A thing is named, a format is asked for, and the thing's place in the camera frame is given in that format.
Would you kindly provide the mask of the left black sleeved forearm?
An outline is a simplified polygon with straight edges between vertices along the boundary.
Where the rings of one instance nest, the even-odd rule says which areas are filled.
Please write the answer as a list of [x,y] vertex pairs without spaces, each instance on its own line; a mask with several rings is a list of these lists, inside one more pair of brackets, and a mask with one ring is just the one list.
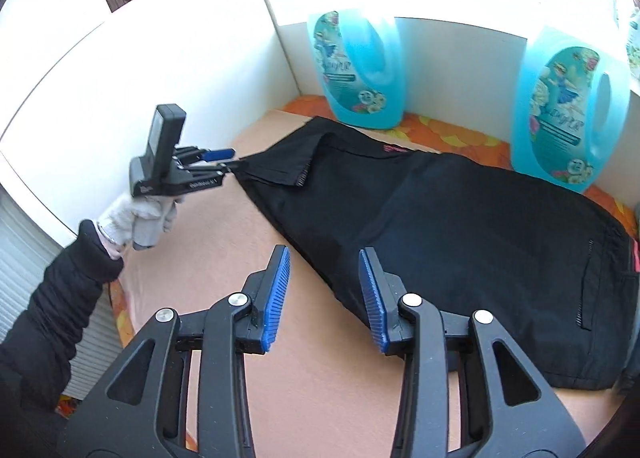
[[46,268],[1,342],[1,449],[12,457],[55,454],[66,419],[56,411],[76,345],[122,259],[112,258],[89,220]]

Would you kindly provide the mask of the left white gloved hand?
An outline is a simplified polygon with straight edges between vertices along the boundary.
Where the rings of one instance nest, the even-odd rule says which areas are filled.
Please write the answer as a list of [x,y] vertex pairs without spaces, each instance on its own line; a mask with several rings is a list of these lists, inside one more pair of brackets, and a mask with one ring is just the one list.
[[177,217],[177,206],[182,197],[131,197],[128,192],[119,196],[93,222],[101,244],[107,254],[116,260],[122,256],[128,244],[134,242],[134,226],[150,222],[168,233]]

